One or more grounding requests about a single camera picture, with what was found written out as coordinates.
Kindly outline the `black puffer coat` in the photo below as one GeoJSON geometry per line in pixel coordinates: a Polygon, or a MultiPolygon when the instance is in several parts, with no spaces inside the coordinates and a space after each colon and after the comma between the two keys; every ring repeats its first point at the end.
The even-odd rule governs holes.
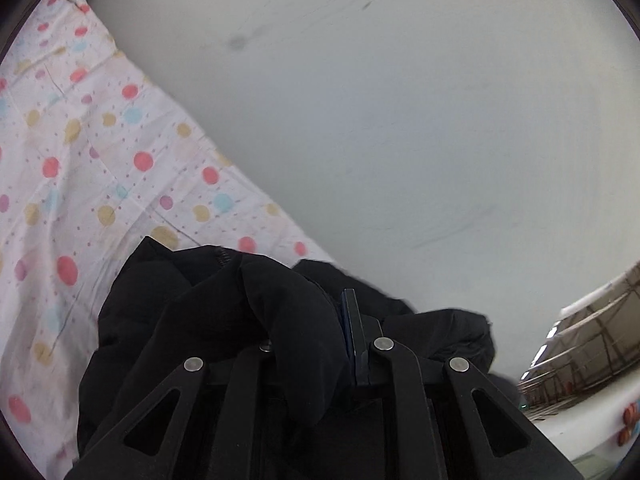
{"type": "Polygon", "coordinates": [[[488,319],[418,313],[332,264],[146,238],[98,317],[74,479],[509,479],[527,448],[488,319]],[[356,292],[370,384],[352,383],[356,292]]]}

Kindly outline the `window with metal bars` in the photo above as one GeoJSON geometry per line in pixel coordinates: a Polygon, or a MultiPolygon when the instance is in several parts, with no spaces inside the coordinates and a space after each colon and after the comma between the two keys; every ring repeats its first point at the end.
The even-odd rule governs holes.
{"type": "Polygon", "coordinates": [[[562,412],[639,363],[639,267],[561,310],[518,388],[534,422],[562,412]]]}

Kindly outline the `polka dot bed sheet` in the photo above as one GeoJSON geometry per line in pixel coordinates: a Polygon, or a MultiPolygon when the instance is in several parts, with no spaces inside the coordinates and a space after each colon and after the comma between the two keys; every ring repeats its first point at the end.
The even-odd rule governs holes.
{"type": "Polygon", "coordinates": [[[1,64],[1,411],[43,477],[77,457],[98,313],[145,237],[326,258],[87,0],[40,0],[1,64]]]}

